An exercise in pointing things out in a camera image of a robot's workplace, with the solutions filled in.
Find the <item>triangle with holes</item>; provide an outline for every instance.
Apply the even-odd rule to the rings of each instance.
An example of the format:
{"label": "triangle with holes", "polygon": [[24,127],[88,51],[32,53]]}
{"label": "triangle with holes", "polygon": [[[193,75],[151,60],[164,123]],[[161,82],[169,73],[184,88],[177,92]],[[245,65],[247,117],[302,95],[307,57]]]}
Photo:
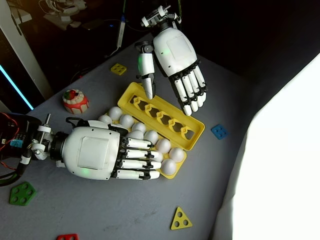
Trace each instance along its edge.
{"label": "triangle with holes", "polygon": [[192,223],[181,207],[177,207],[171,224],[171,230],[184,229],[192,227]]}

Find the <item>yellow tray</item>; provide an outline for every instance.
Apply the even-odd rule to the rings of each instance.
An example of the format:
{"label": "yellow tray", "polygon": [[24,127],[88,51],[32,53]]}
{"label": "yellow tray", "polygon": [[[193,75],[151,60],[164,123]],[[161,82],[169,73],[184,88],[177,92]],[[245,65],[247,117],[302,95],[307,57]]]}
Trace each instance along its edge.
{"label": "yellow tray", "polygon": [[[132,115],[135,123],[138,121],[144,123],[147,131],[157,131],[159,139],[169,139],[172,148],[191,150],[205,130],[202,122],[186,116],[180,109],[162,98],[155,96],[151,100],[148,99],[143,87],[136,82],[132,82],[125,90],[118,101],[118,106],[124,113]],[[168,153],[163,155],[164,160],[168,158]],[[167,179],[173,179],[186,158],[187,153],[184,152],[184,158],[176,163],[176,171],[173,175],[166,175],[160,169],[158,171]]]}

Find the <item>blue light strip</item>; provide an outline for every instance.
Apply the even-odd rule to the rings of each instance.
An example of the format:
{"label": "blue light strip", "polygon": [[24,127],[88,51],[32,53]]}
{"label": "blue light strip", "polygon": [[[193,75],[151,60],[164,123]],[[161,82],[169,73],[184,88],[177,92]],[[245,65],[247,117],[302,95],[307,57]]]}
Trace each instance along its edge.
{"label": "blue light strip", "polygon": [[31,104],[28,102],[28,100],[26,99],[26,97],[22,94],[22,92],[19,90],[19,88],[17,87],[17,85],[14,83],[14,81],[12,81],[12,79],[9,77],[9,75],[6,73],[6,71],[4,70],[4,68],[1,66],[0,64],[0,71],[3,73],[3,75],[6,77],[6,79],[8,79],[9,83],[12,85],[12,87],[16,90],[16,92],[20,95],[20,97],[23,99],[23,101],[29,106],[29,108],[31,110],[33,110],[33,106],[31,106]]}

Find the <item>gray table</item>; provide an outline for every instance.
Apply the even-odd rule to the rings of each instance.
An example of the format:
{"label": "gray table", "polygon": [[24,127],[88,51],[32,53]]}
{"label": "gray table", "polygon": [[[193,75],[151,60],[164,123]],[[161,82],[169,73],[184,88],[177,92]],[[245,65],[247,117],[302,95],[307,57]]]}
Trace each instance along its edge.
{"label": "gray table", "polygon": [[[117,105],[129,83],[136,81],[137,55],[132,45],[66,88],[80,89],[90,100],[90,108],[80,117],[97,119]],[[67,233],[77,233],[80,240],[207,239],[246,131],[241,109],[248,86],[239,76],[198,57],[209,92],[204,107],[193,116],[206,129],[174,179],[89,180],[56,168],[54,161],[33,161],[13,184],[28,181],[37,190],[28,206],[10,205],[13,186],[0,188],[0,239],[54,240]],[[115,63],[126,66],[126,73],[117,76],[110,72]],[[178,107],[171,85],[159,69],[156,82],[157,95]],[[52,130],[70,133],[65,118],[71,114],[61,103],[64,91],[29,115],[44,121],[47,113],[52,113]],[[216,124],[223,124],[229,136],[218,140],[210,131]],[[193,227],[170,230],[177,206]]]}

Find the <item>back of robotic hand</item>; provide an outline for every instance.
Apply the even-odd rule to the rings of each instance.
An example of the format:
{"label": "back of robotic hand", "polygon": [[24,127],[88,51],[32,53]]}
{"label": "back of robotic hand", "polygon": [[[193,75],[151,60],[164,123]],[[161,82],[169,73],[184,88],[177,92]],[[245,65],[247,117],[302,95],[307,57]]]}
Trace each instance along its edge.
{"label": "back of robotic hand", "polygon": [[109,180],[157,179],[161,162],[154,161],[159,152],[152,151],[150,141],[124,137],[128,130],[102,121],[80,120],[70,135],[53,140],[52,154],[62,161],[58,167],[66,167],[76,176]]}
{"label": "back of robotic hand", "polygon": [[207,96],[207,84],[199,68],[200,61],[187,37],[177,29],[181,22],[176,13],[168,13],[167,6],[154,10],[141,20],[144,27],[152,27],[157,35],[153,42],[136,43],[139,50],[138,71],[145,94],[152,99],[156,94],[153,54],[159,67],[169,78],[173,91],[185,115],[202,107]]}

